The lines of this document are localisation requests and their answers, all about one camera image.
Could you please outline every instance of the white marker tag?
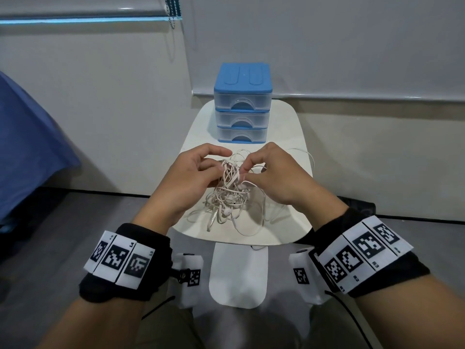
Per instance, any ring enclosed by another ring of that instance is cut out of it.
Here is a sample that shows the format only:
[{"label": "white marker tag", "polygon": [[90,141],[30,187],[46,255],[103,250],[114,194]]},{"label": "white marker tag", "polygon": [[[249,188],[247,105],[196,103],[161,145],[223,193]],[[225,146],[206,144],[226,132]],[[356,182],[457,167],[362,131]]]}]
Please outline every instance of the white marker tag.
[{"label": "white marker tag", "polygon": [[343,235],[376,271],[383,269],[397,259],[397,255],[361,222],[346,230]]},{"label": "white marker tag", "polygon": [[343,235],[324,250],[318,261],[343,293],[347,293],[376,273]]},{"label": "white marker tag", "polygon": [[136,246],[135,240],[116,235],[93,275],[108,281],[116,281],[134,246]]},{"label": "white marker tag", "polygon": [[116,285],[137,289],[154,252],[153,248],[137,244],[129,256],[124,271],[119,275]]},{"label": "white marker tag", "polygon": [[407,241],[402,239],[397,233],[389,229],[386,224],[380,221],[376,216],[363,219],[362,221],[369,227],[379,239],[394,252],[397,257],[401,257],[413,249]]},{"label": "white marker tag", "polygon": [[102,237],[100,238],[97,247],[93,251],[90,258],[85,263],[84,269],[89,273],[93,273],[100,260],[102,259],[105,252],[108,250],[108,247],[112,244],[115,236],[117,234],[112,233],[111,231],[105,230]]}]

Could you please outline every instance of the oval white table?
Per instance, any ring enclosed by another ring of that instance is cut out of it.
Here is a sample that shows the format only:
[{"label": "oval white table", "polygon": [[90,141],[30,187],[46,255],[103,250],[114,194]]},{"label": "oval white table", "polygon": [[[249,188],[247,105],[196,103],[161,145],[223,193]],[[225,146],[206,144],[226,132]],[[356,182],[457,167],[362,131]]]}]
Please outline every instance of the oval white table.
[{"label": "oval white table", "polygon": [[[270,109],[267,142],[275,142],[310,174],[310,158],[305,151],[304,134],[295,110],[281,100],[273,100]],[[215,106],[209,101],[197,114],[181,148],[181,152],[203,143],[224,146],[233,152],[245,149],[259,150],[264,144],[220,143],[217,140]],[[266,295],[268,280],[268,248],[297,241],[311,229],[306,217],[291,206],[279,205],[268,197],[265,200],[265,222],[262,227],[263,194],[257,188],[251,193],[249,208],[237,219],[237,232],[232,222],[219,225],[215,222],[210,232],[206,231],[211,212],[204,206],[205,196],[187,211],[174,229],[185,235],[215,241],[212,269],[210,272],[210,293],[222,305],[252,309],[259,306]]]}]

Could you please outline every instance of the hand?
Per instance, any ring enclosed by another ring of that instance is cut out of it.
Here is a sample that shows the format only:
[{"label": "hand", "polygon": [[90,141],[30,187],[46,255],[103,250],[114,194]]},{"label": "hand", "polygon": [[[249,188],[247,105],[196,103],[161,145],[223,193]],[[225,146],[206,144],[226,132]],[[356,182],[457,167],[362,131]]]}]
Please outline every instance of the hand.
[{"label": "hand", "polygon": [[221,162],[205,157],[229,157],[232,153],[209,143],[182,152],[132,222],[166,235],[184,212],[202,198],[206,188],[216,186],[223,175]]},{"label": "hand", "polygon": [[[265,163],[261,173],[250,173],[256,164]],[[302,209],[305,188],[313,183],[312,177],[276,143],[267,143],[257,152],[250,153],[240,167],[241,181],[260,187],[272,200]]]}]

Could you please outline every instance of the wall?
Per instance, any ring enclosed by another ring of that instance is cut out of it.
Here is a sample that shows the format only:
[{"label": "wall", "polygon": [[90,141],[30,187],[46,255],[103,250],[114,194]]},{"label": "wall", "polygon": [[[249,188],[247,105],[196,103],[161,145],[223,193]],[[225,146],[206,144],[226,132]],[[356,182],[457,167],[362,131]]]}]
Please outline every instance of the wall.
[{"label": "wall", "polygon": [[[2,27],[0,70],[83,162],[54,186],[150,194],[208,100],[191,96],[179,23]],[[323,185],[380,214],[465,220],[465,106],[288,102]]]}]

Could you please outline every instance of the baseboard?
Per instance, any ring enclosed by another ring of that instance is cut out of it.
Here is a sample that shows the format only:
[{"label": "baseboard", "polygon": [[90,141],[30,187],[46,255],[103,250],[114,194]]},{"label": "baseboard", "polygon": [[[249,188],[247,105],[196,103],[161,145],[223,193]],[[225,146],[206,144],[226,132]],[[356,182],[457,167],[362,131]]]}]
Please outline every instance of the baseboard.
[{"label": "baseboard", "polygon": [[[90,194],[105,194],[109,196],[122,196],[122,197],[140,197],[140,198],[149,198],[148,194],[136,194],[136,193],[120,193],[120,192],[104,192],[104,191],[88,191],[88,190],[77,190],[73,188],[61,188],[61,187],[39,187],[39,188],[54,188],[59,190],[67,190],[69,192],[78,192],[78,193],[90,193]],[[418,218],[418,217],[403,217],[398,215],[384,215],[377,214],[378,218],[385,219],[400,219],[403,221],[415,221],[415,222],[429,222],[429,223],[445,223],[445,224],[459,224],[465,225],[463,221],[449,221],[446,219],[433,219],[433,218]]]}]

